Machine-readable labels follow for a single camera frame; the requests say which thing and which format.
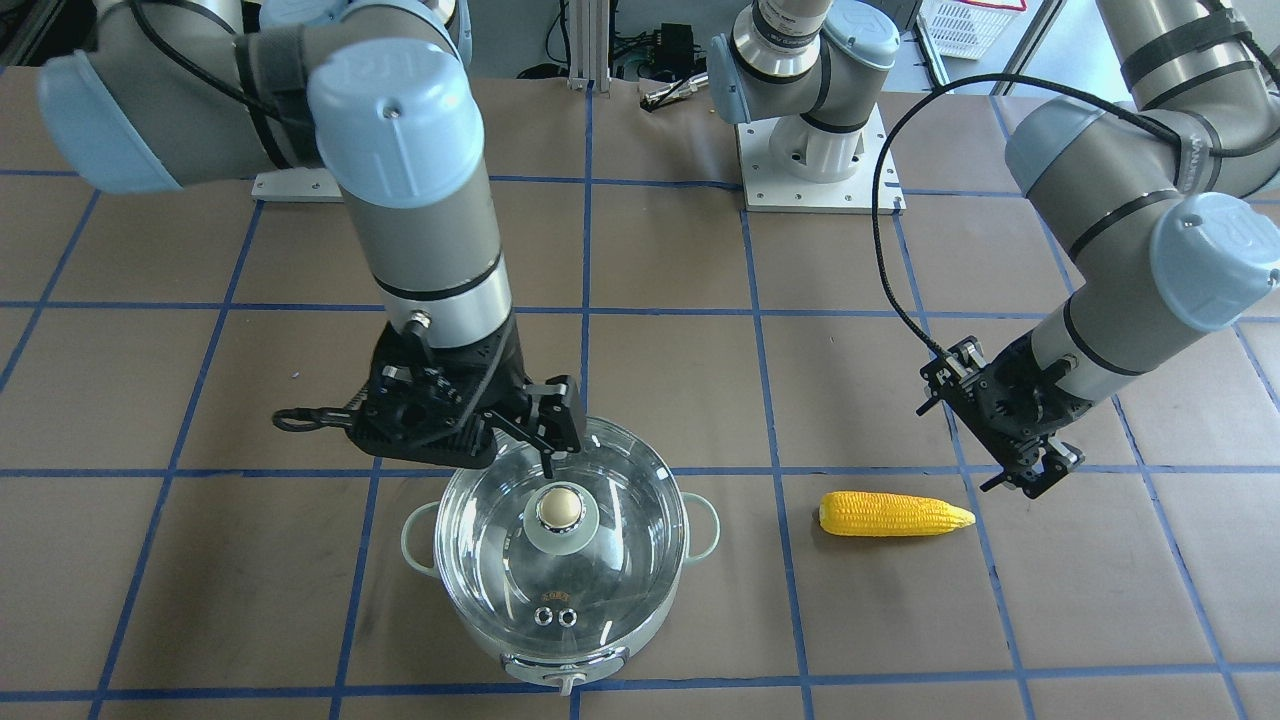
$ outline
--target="yellow corn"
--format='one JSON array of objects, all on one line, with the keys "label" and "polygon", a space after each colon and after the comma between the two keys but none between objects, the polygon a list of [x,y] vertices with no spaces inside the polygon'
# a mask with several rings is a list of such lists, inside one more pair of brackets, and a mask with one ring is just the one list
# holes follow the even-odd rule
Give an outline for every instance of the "yellow corn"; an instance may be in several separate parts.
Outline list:
[{"label": "yellow corn", "polygon": [[818,506],[818,524],[833,536],[941,536],[973,523],[973,512],[963,507],[887,492],[828,492]]}]

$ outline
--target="pot knob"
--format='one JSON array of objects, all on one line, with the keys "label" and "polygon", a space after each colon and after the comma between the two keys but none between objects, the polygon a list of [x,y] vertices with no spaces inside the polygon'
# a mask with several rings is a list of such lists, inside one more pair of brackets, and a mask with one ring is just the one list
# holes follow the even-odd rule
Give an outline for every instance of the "pot knob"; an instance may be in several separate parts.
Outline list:
[{"label": "pot knob", "polygon": [[553,533],[567,533],[582,521],[585,506],[577,491],[556,486],[538,500],[538,521]]}]

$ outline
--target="white mounting plate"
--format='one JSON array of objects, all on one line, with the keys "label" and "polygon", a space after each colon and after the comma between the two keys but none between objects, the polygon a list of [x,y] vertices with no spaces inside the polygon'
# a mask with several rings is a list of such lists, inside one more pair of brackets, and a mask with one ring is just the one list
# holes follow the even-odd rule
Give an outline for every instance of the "white mounting plate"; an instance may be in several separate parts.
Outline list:
[{"label": "white mounting plate", "polygon": [[253,199],[264,202],[342,202],[342,192],[329,170],[294,168],[259,174],[253,178]]},{"label": "white mounting plate", "polygon": [[[778,118],[737,126],[737,156],[742,164],[742,192],[746,209],[756,213],[844,213],[869,215],[872,211],[872,174],[876,158],[884,145],[884,123],[879,108],[873,108],[863,128],[864,151],[859,155],[858,172],[846,181],[817,183],[800,179],[777,165],[769,156],[769,135]],[[884,159],[881,178],[881,214],[906,208],[902,188],[893,167],[893,154]]]}]

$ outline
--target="white basket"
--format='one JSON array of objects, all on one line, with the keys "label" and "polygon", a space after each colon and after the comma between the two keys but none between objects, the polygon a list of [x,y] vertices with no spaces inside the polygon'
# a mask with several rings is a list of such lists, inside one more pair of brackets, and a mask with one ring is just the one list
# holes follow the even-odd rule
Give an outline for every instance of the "white basket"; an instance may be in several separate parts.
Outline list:
[{"label": "white basket", "polygon": [[1025,12],[1025,0],[924,0],[920,19],[940,54],[977,60]]}]

